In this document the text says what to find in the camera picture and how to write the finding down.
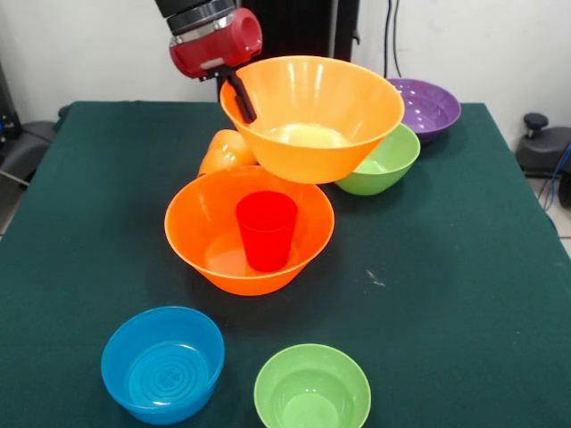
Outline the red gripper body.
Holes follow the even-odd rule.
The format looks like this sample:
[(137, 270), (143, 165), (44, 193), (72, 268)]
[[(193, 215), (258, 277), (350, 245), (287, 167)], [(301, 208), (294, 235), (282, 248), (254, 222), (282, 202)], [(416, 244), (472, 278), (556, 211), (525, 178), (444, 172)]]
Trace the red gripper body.
[(205, 79), (212, 69), (245, 64), (261, 49), (261, 25), (244, 7), (170, 40), (170, 57), (189, 78)]

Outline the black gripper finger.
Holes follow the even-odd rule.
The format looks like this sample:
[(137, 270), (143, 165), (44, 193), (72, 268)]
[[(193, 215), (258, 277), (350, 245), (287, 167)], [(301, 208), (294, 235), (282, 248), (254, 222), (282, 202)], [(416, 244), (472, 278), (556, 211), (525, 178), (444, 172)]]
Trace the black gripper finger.
[(242, 79), (240, 79), (236, 73), (229, 73), (227, 82), (235, 90), (236, 103), (244, 122), (247, 124), (253, 123), (257, 119), (257, 114)]

